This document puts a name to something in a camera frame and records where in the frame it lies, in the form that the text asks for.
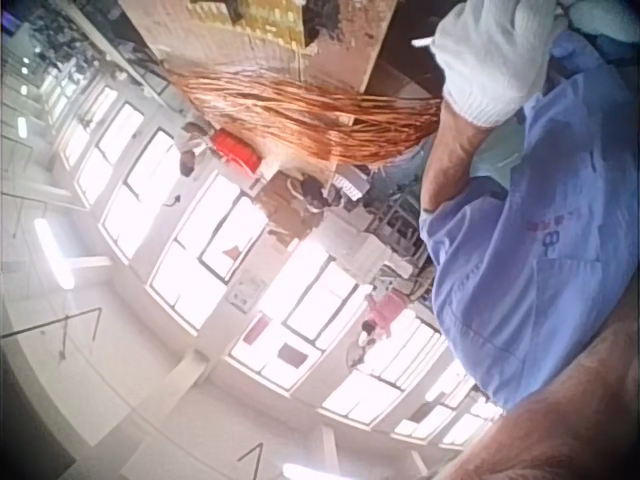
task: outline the red container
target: red container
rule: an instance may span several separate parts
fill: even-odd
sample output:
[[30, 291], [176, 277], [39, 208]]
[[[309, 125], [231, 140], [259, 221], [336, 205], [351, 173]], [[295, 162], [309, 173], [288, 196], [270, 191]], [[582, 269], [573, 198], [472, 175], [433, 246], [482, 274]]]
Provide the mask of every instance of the red container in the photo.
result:
[[240, 165], [251, 174], [255, 174], [262, 158], [251, 145], [233, 133], [221, 128], [210, 138], [211, 146], [227, 161]]

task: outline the yellow object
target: yellow object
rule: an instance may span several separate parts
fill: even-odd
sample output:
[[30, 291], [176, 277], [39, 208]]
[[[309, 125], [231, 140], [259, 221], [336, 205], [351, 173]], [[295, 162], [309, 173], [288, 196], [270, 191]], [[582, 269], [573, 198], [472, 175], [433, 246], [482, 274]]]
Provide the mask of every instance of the yellow object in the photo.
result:
[[244, 18], [233, 25], [222, 3], [189, 3], [187, 10], [198, 21], [278, 42], [294, 50], [304, 48], [302, 7], [294, 0], [238, 0]]

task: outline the blue shirt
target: blue shirt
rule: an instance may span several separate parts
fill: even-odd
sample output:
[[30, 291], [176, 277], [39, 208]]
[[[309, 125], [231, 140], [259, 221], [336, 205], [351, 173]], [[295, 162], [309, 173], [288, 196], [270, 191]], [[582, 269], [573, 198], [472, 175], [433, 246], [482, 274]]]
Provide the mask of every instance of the blue shirt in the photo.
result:
[[638, 266], [637, 105], [582, 42], [567, 32], [554, 44], [573, 76], [525, 106], [509, 191], [474, 178], [420, 219], [436, 318], [505, 409], [586, 348]]

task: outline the work glove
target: work glove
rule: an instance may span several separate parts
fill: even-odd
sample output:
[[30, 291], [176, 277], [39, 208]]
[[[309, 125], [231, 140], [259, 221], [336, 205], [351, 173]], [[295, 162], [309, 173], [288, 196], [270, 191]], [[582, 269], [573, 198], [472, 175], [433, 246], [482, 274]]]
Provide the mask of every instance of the work glove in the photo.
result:
[[555, 0], [457, 5], [431, 43], [453, 110], [478, 127], [496, 127], [541, 91], [553, 40], [567, 27], [557, 11]]

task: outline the bundle of copper wire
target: bundle of copper wire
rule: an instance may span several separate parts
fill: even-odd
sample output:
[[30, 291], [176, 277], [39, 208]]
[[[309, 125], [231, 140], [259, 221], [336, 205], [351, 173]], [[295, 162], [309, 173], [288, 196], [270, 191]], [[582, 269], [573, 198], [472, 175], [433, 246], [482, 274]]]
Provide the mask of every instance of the bundle of copper wire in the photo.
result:
[[263, 71], [174, 73], [172, 82], [213, 123], [331, 163], [383, 165], [438, 127], [435, 98], [364, 95]]

